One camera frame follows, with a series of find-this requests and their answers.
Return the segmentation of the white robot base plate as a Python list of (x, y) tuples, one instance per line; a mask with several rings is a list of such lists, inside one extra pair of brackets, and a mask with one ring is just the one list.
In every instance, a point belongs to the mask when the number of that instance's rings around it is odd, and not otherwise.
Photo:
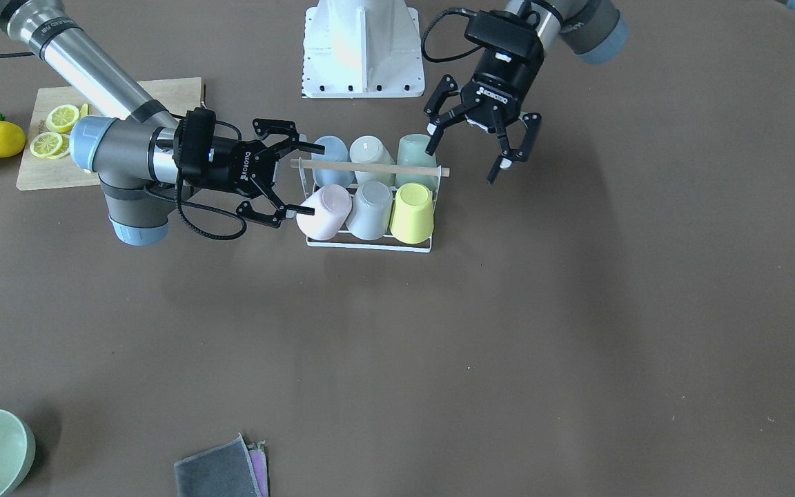
[(304, 19), (303, 97), (423, 95), (419, 12), (406, 2), (320, 1)]

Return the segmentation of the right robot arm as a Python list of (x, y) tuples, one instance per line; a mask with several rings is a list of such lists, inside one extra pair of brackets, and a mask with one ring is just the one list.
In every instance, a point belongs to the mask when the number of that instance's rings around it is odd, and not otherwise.
[(85, 95), (99, 115), (70, 132), (70, 156), (98, 174), (108, 219), (122, 242), (164, 239), (168, 215), (190, 205), (199, 189), (237, 194), (231, 217), (277, 228), (313, 208), (285, 204), (274, 192), (279, 161), (307, 144), (292, 121), (256, 119), (256, 139), (215, 135), (219, 120), (203, 107), (177, 119), (127, 75), (64, 12), (60, 1), (0, 1), (0, 30)]

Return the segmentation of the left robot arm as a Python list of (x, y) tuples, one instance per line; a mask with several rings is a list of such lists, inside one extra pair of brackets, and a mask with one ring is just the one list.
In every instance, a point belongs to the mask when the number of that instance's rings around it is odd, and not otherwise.
[(512, 164), (526, 162), (542, 125), (539, 113), (522, 104), (556, 39), (589, 65), (615, 57), (627, 44), (627, 20), (611, 1), (511, 1), (501, 10), (448, 8), (429, 23), (420, 37), (422, 57), (442, 63), (426, 48), (430, 31), (442, 19), (467, 20), (464, 38), (479, 52), (468, 82), (442, 76), (424, 113), (428, 116), (426, 154), (435, 154), (448, 127), (462, 122), (480, 127), (498, 140), (498, 155), (487, 182)]

